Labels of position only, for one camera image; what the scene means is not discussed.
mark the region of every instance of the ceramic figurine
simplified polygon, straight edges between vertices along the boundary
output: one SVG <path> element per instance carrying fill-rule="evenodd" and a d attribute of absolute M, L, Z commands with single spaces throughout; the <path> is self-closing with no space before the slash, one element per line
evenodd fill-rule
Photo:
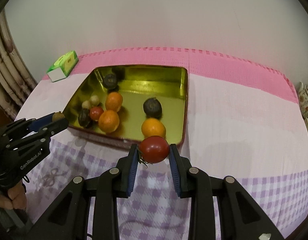
<path fill-rule="evenodd" d="M 308 88 L 304 87 L 302 82 L 300 82 L 298 96 L 301 114 L 304 118 L 308 118 Z"/>

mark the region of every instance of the metal screw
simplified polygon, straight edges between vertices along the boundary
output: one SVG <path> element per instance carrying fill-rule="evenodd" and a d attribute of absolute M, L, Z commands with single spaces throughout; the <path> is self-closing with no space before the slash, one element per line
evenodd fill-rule
<path fill-rule="evenodd" d="M 118 168 L 110 169 L 110 174 L 118 174 L 118 173 L 119 173 L 119 169 Z"/>
<path fill-rule="evenodd" d="M 82 177 L 77 176 L 77 177 L 75 177 L 75 178 L 73 179 L 73 182 L 76 183 L 76 184 L 78 184 L 78 183 L 81 183 L 82 180 L 83 180 Z"/>
<path fill-rule="evenodd" d="M 235 182 L 235 179 L 234 179 L 233 177 L 231 177 L 231 176 L 228 176 L 228 177 L 225 178 L 225 181 L 226 181 L 227 183 L 234 183 L 234 182 Z"/>
<path fill-rule="evenodd" d="M 189 169 L 189 172 L 192 174 L 197 174 L 198 173 L 198 168 L 192 167 Z"/>

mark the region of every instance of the tomato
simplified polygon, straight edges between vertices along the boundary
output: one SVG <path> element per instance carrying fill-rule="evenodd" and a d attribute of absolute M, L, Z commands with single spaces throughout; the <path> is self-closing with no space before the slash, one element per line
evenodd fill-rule
<path fill-rule="evenodd" d="M 144 139 L 138 146 L 141 159 L 147 163 L 159 163 L 170 152 L 170 145 L 161 136 L 150 136 Z"/>
<path fill-rule="evenodd" d="M 103 108 L 101 108 L 100 106 L 94 106 L 90 110 L 90 118 L 94 121 L 98 121 L 103 112 Z"/>

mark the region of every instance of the mangosteen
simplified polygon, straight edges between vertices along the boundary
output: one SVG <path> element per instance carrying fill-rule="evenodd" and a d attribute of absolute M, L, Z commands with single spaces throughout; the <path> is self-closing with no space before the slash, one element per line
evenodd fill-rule
<path fill-rule="evenodd" d="M 103 79 L 103 86 L 109 90 L 117 87 L 117 77 L 115 74 L 107 74 Z"/>
<path fill-rule="evenodd" d="M 160 119 L 162 117 L 162 106 L 156 98 L 149 98 L 143 104 L 143 110 L 147 117 Z"/>
<path fill-rule="evenodd" d="M 82 127 L 88 127 L 92 122 L 90 118 L 90 111 L 89 109 L 82 108 L 81 112 L 78 115 L 78 123 Z"/>

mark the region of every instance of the green tissue box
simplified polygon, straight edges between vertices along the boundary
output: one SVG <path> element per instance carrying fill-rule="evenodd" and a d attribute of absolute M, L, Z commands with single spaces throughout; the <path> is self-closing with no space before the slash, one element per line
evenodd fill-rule
<path fill-rule="evenodd" d="M 67 78 L 78 62 L 75 50 L 61 56 L 48 70 L 47 75 L 52 82 Z"/>

